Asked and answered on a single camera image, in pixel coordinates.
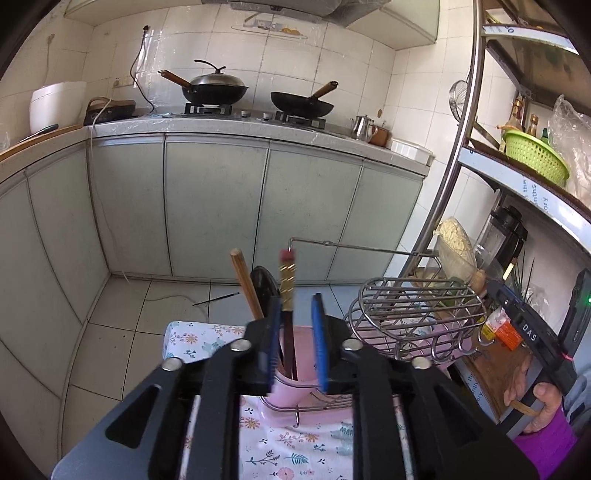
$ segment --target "range hood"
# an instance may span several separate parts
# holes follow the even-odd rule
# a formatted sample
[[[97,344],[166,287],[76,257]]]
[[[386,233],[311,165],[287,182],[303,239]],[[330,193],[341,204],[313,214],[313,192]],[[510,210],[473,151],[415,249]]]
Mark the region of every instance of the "range hood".
[[[389,0],[203,0],[204,4],[229,4],[233,10],[277,14],[309,22],[328,20],[343,27],[388,2]]]

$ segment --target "countertop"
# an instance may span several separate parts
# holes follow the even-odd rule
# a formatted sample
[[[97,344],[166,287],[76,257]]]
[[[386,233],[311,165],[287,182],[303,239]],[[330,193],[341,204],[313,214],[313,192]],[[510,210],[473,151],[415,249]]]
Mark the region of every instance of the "countertop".
[[[291,127],[277,121],[258,118],[162,118],[144,117],[95,127],[94,138],[118,135],[179,133],[241,135],[268,138],[358,155],[369,160],[413,171],[422,176],[429,172],[432,153],[409,142],[397,141],[397,152],[376,147],[353,138],[331,132]]]
[[[412,171],[421,176],[428,175],[429,165],[432,160],[432,154],[429,150],[405,141],[394,140],[394,148],[397,150],[395,152],[332,132],[291,127],[273,120],[263,121],[257,118],[162,118],[162,116],[149,116],[97,124],[92,136],[93,138],[105,138],[161,133],[240,135],[290,142],[356,155],[378,163]],[[89,137],[90,127],[83,127],[15,153],[0,162],[0,182],[37,160],[86,141]]]

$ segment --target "screw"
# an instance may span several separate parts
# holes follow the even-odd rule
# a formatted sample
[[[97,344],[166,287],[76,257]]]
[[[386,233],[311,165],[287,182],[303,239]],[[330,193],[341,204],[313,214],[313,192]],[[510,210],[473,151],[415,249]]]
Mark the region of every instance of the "screw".
[[[347,350],[348,352],[356,352],[363,348],[361,341],[356,338],[347,338],[341,346],[343,347],[343,350]]]
[[[247,350],[250,350],[251,347],[252,347],[252,343],[250,343],[248,340],[246,340],[244,338],[239,338],[238,340],[234,340],[230,344],[230,349],[233,352],[246,352]]]
[[[167,358],[164,362],[162,362],[162,370],[166,370],[167,372],[174,372],[183,366],[183,361],[180,358],[172,356]]]
[[[426,370],[432,365],[431,361],[425,356],[416,356],[413,358],[412,364],[417,370]]]

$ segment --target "tiled floor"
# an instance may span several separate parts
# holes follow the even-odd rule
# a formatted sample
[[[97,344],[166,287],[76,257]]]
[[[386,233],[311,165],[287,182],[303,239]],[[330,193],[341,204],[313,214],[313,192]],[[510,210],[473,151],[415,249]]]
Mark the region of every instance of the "tiled floor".
[[[161,361],[164,332],[174,320],[245,325],[244,295],[193,303],[241,291],[237,286],[130,280],[111,277],[90,318],[76,355],[63,422],[63,454]],[[329,315],[342,317],[359,287],[298,287],[294,323],[310,325],[310,299],[322,293]],[[179,295],[184,297],[163,297]]]

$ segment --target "purple sleeve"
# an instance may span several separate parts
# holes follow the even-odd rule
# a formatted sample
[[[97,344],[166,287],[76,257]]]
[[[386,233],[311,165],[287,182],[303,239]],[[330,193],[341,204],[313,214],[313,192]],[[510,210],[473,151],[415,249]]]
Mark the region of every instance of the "purple sleeve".
[[[535,465],[540,479],[547,479],[577,442],[562,408],[546,428],[529,435],[519,435],[515,444]]]

